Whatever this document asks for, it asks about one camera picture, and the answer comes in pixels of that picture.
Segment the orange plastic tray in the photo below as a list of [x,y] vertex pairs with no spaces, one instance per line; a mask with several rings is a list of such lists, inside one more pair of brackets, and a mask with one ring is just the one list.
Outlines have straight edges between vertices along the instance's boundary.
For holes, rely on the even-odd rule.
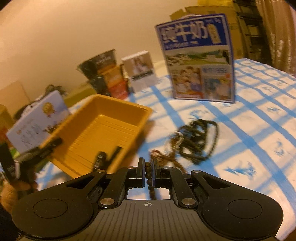
[[151,114],[147,106],[97,94],[67,117],[41,147],[61,138],[51,162],[72,178],[90,173],[99,152],[110,157],[120,147],[107,169],[107,173],[114,173]]

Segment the white blue milk carton box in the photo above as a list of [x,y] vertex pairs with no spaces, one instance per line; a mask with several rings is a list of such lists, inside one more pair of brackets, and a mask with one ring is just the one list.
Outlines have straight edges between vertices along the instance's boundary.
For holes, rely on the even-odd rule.
[[19,153],[24,153],[41,145],[69,115],[62,95],[55,90],[38,101],[6,136]]

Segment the low cardboard box behind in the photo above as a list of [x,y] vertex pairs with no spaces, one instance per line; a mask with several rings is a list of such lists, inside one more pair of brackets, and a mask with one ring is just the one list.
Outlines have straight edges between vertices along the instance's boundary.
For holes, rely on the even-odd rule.
[[96,90],[89,83],[84,83],[73,89],[71,92],[68,92],[65,97],[63,97],[64,102],[67,108],[72,107],[74,104],[83,100],[84,98],[96,94]]

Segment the bottom red noodle bowl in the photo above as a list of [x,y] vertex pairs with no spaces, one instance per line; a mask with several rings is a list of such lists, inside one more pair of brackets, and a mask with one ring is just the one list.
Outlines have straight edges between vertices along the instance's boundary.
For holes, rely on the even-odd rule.
[[111,97],[117,98],[117,99],[126,99],[129,96],[129,91],[127,87],[126,81],[121,81],[114,86],[109,88],[109,92]]

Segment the middle orange noodle bowl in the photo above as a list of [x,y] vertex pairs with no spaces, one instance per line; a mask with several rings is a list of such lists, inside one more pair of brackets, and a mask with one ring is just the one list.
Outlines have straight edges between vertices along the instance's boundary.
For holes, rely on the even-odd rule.
[[98,94],[111,96],[110,90],[124,80],[121,66],[117,65],[107,71],[94,75],[88,83]]

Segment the top black noodle bowl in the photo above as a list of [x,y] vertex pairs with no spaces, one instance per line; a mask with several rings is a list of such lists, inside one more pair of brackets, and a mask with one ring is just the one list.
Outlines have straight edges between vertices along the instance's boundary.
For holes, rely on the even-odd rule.
[[77,70],[88,79],[92,79],[117,65],[115,50],[109,50],[85,60],[77,66]]

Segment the blue checked tablecloth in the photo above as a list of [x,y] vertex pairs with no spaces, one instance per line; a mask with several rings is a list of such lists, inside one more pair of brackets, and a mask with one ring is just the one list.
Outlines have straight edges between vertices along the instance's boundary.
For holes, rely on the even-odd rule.
[[156,86],[128,101],[146,105],[152,116],[122,166],[135,166],[162,151],[173,132],[197,120],[219,126],[211,157],[199,165],[178,157],[187,171],[202,170],[275,199],[284,212],[279,240],[295,231],[295,78],[247,58],[235,61],[235,102],[177,100],[166,68]]

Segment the small white product box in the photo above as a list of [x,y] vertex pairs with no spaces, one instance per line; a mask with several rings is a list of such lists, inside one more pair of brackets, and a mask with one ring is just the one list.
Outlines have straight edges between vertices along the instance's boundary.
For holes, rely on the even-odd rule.
[[121,58],[133,92],[139,92],[158,83],[148,51],[140,51]]

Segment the blue illustrated milk box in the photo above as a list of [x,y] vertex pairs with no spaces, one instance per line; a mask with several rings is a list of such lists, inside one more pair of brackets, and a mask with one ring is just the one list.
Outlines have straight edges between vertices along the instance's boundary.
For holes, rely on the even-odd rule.
[[155,29],[175,99],[235,101],[226,15],[192,15],[158,24]]

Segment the dark shelf rack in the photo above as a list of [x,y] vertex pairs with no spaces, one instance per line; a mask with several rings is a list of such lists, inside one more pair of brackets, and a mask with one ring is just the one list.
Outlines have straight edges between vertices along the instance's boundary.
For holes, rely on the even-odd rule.
[[242,35],[244,57],[271,65],[271,53],[262,17],[255,1],[233,1]]

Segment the pink curtain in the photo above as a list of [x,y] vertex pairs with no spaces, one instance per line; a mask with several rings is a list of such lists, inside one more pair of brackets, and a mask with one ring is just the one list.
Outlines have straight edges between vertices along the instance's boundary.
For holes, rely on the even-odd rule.
[[256,1],[273,67],[295,76],[295,9],[286,1]]

